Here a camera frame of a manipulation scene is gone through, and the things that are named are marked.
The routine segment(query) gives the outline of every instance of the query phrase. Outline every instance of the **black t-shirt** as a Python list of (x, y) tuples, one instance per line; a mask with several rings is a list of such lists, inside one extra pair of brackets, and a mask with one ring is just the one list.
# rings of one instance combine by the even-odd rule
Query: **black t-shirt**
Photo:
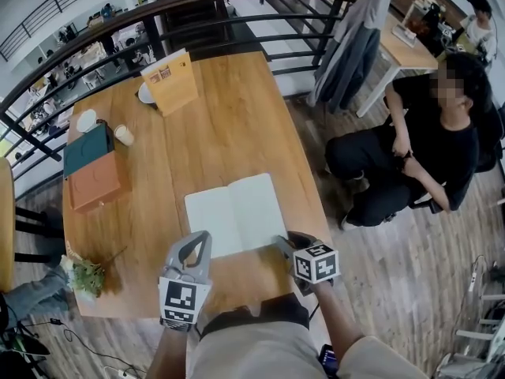
[[(403, 107), (408, 109), (405, 121), (413, 156), (438, 183), (446, 183), (444, 188), (454, 211), (461, 205), (477, 168), (478, 135), (473, 124), (458, 131), (444, 129), (440, 124), (441, 109), (430, 87), (429, 74), (393, 81)], [(392, 145), (395, 129), (385, 126), (381, 132)]]

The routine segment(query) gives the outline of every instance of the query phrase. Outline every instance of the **hand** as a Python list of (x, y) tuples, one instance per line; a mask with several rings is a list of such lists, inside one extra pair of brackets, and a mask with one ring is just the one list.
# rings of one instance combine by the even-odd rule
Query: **hand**
[(405, 163), (403, 164), (402, 173), (407, 177), (419, 179), (420, 176), (425, 172), (425, 169), (421, 164), (413, 157), (407, 157)]
[(405, 157), (408, 152), (412, 152), (412, 148), (410, 147), (410, 139), (409, 134), (405, 135), (396, 135), (396, 139), (393, 142), (393, 153), (398, 157)]
[(333, 291), (333, 287), (331, 286), (330, 281), (321, 281), (319, 283), (313, 283), (310, 286), (312, 292), (316, 294), (316, 296), (323, 295), (325, 293), (331, 293)]

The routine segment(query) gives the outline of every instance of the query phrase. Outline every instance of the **staircase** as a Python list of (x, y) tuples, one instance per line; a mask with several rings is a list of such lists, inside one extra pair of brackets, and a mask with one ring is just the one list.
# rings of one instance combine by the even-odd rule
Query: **staircase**
[[(215, 21), (218, 18), (226, 17), (226, 9), (224, 4), (221, 6), (217, 5), (219, 9), (213, 2), (203, 2), (187, 5), (182, 7), (177, 12), (172, 12), (165, 16), (166, 29), (168, 31), (174, 30), (180, 27), (188, 27), (195, 23), (205, 23), (209, 21)], [(200, 47), (211, 44), (216, 44), (219, 42), (226, 41), (231, 36), (228, 35), (224, 27), (209, 27), (196, 30), (194, 32), (185, 32), (178, 36), (170, 38), (169, 43), (173, 51), (181, 49), (183, 47)]]

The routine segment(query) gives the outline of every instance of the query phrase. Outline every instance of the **orange box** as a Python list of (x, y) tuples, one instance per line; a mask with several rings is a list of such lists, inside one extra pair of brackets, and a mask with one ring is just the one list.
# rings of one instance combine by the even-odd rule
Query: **orange box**
[(85, 213), (131, 190), (125, 162), (112, 151), (69, 175), (70, 207)]

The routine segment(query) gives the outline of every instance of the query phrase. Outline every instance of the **cardboard box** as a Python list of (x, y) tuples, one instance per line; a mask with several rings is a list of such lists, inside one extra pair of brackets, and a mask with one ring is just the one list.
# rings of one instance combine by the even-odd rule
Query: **cardboard box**
[(191, 59), (185, 49), (158, 60), (140, 74), (164, 117), (198, 98)]
[(85, 133), (72, 143), (63, 152), (63, 177), (80, 170), (82, 167), (105, 156), (114, 150), (114, 133), (106, 123)]
[(82, 167), (68, 181), (70, 207), (80, 213), (115, 201), (131, 190), (125, 162), (116, 151)]

